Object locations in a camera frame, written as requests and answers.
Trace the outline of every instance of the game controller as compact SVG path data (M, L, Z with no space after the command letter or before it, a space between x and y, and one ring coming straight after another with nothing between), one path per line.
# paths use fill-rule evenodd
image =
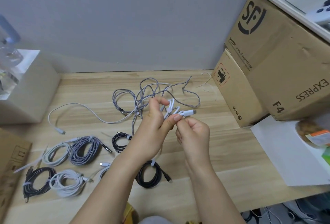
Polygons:
M322 7L308 12L305 17L318 25L330 23L330 0L325 1Z

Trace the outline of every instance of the wooden desk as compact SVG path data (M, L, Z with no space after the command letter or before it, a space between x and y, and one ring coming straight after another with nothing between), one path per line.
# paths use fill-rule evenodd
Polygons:
M287 187L252 132L238 127L213 79L208 82L211 86L204 87L210 92L204 91L202 87L196 88L208 79L208 75L201 75L201 71L63 74L48 112L65 103L79 102L88 105L106 121L118 120L123 115L112 104L112 93L115 89L128 88L138 92L139 82L146 77L155 77L159 82L176 83L186 81L190 75L193 77L186 89L198 93L201 97L201 105L195 117L210 126L210 155L213 167L240 211L297 199L330 189L328 186ZM182 94L181 86L174 89L174 95L186 103L197 103L193 95ZM122 97L119 105L126 110L132 109L132 97L128 95ZM131 133L130 119L119 124L105 124L83 107L67 106L55 111L51 118L52 122L58 119L57 126L66 131L65 135L60 135L49 126L47 114L40 124L5 126L5 129L33 142L29 161L39 157L40 152L48 143L51 147L74 137L95 135L111 147L110 137L117 131ZM89 165L75 167L66 161L55 169L59 172L71 168L89 176L100 168L100 162L111 162L115 155L118 154L114 152L110 155L102 149L96 160ZM173 183L168 183L163 177L155 188L144 189L134 182L129 202L138 211L140 218L160 215L174 223L197 220L194 196L184 167L184 153L176 140L175 129L167 135L162 155L157 162L171 176ZM152 176L150 172L152 168L146 173L146 179ZM22 189L19 186L5 223L68 223L97 185L98 175L94 180L93 183L88 183L81 195L77 197L60 199L55 192L49 191L44 195L30 198L27 204L24 203Z

